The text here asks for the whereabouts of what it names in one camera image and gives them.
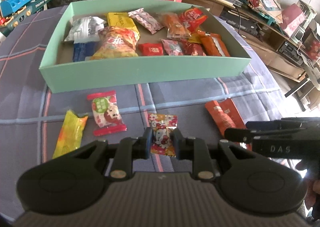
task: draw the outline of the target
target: green box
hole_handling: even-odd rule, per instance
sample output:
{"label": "green box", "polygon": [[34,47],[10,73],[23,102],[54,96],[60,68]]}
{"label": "green box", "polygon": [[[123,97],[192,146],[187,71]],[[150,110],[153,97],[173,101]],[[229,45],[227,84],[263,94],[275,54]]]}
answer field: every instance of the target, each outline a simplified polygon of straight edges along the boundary
{"label": "green box", "polygon": [[[39,67],[52,93],[115,85],[238,76],[249,64],[251,59],[244,48],[205,9],[203,11],[208,18],[201,25],[201,29],[220,34],[231,57],[139,56],[74,63],[60,61],[73,52],[72,45],[69,45],[68,49],[65,46],[64,50],[62,49],[62,45],[66,45],[63,40],[71,28],[70,21],[73,17],[128,12],[142,7],[149,13],[179,13],[191,5],[164,0],[88,0],[71,3],[57,24]],[[137,27],[140,32],[145,30],[138,24]],[[158,33],[165,35],[165,28],[155,35]]]}

